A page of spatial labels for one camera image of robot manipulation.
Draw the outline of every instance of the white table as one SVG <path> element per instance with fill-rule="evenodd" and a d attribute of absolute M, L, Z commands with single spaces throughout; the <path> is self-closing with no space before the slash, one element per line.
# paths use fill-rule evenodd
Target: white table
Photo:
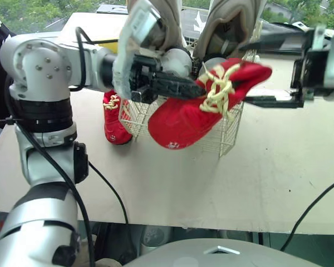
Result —
<path fill-rule="evenodd" d="M 292 61 L 263 62 L 274 74 L 258 88 L 288 88 Z M 146 137 L 114 146 L 104 137 L 102 93 L 83 90 L 71 102 L 78 141 L 121 194 L 133 224 L 288 232 L 334 182 L 332 102 L 297 110 L 245 105 L 237 143 L 221 159 L 197 146 L 169 151 Z M 93 171 L 77 188 L 91 220 L 124 221 L 117 199 Z M 27 190 L 9 126 L 0 137 L 0 211 L 10 211 Z M 334 190 L 298 233 L 334 234 Z"/>

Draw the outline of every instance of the shoelace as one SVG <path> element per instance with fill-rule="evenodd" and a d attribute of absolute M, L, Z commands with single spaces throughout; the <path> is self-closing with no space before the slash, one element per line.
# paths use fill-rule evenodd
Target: shoelace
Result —
<path fill-rule="evenodd" d="M 229 106 L 229 93 L 235 93 L 232 82 L 229 80 L 231 74 L 240 69 L 240 64 L 235 64 L 230 67 L 227 71 L 221 65 L 218 65 L 214 70 L 217 75 L 221 78 L 218 78 L 211 74 L 205 64 L 203 63 L 205 73 L 207 77 L 213 81 L 210 91 L 207 95 L 207 98 L 199 106 L 199 109 L 205 112 L 220 113 L 222 116 L 227 116 L 230 120 L 233 120 L 234 117 L 228 111 Z M 217 85 L 220 86 L 220 90 L 217 93 Z"/>
<path fill-rule="evenodd" d="M 106 104 L 103 103 L 102 105 L 104 106 L 104 108 L 106 110 L 114 110 L 116 108 L 118 108 L 118 104 L 115 104 L 115 102 L 119 102 L 120 100 L 118 99 L 117 95 L 112 95 L 110 96 L 110 101 Z"/>

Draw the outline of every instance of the red shoe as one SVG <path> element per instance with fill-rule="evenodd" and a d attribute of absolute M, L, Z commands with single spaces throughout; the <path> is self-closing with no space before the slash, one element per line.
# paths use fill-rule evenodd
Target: red shoe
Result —
<path fill-rule="evenodd" d="M 121 98 L 113 90 L 104 93 L 102 101 L 104 107 L 104 131 L 106 139 L 114 145 L 123 145 L 132 139 L 119 121 Z"/>
<path fill-rule="evenodd" d="M 208 97 L 192 100 L 169 98 L 150 117 L 150 135 L 168 149 L 183 149 L 194 144 L 223 115 L 228 115 L 228 110 L 239 104 L 253 86 L 265 81 L 271 73 L 269 67 L 260 64 L 238 58 L 226 60 L 214 67 L 210 75 L 205 73 L 196 80 L 199 86 L 206 89 Z M 228 80 L 239 84 L 233 89 Z"/>

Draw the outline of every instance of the white wire basket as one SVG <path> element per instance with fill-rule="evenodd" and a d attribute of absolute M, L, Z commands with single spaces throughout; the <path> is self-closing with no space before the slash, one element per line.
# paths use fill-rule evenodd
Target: white wire basket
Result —
<path fill-rule="evenodd" d="M 259 36 L 261 25 L 257 24 L 252 39 Z M 186 38 L 188 45 L 192 44 L 195 40 Z M 244 60 L 254 61 L 256 56 L 255 51 L 248 51 L 243 57 Z M 122 101 L 120 106 L 119 120 L 134 137 L 152 137 L 148 131 L 148 122 L 152 114 L 160 107 L 166 98 L 159 97 L 152 104 L 144 104 L 133 102 L 131 100 Z M 223 117 L 210 131 L 209 133 L 196 142 L 194 145 L 201 146 L 203 151 L 211 151 L 218 153 L 219 157 L 227 154 L 235 145 L 237 138 L 239 125 L 241 121 L 243 102 L 234 106 L 230 110 L 233 117 L 229 120 L 227 117 Z"/>

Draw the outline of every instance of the white shoe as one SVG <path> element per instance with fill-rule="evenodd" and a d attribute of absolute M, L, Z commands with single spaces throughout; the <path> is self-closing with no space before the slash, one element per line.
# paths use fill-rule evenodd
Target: white shoe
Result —
<path fill-rule="evenodd" d="M 182 0 L 149 0 L 158 10 L 162 23 L 166 27 L 166 35 L 163 38 L 155 38 L 153 45 L 165 51 L 170 47 L 182 46 L 180 14 Z M 137 0 L 127 1 L 127 10 L 130 12 Z"/>
<path fill-rule="evenodd" d="M 214 0 L 193 56 L 233 56 L 251 37 L 263 0 Z"/>

